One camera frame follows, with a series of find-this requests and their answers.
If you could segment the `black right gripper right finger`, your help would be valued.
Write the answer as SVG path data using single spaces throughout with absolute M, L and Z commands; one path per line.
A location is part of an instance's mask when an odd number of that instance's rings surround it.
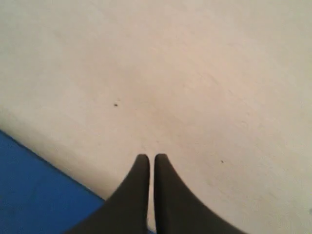
M 154 211 L 158 234 L 242 234 L 186 186 L 166 154 L 155 157 Z

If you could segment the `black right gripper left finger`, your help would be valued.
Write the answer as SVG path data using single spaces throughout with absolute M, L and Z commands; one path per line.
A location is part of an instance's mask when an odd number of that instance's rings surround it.
M 67 234 L 146 234 L 150 186 L 150 162 L 138 155 L 125 179 L 86 219 Z

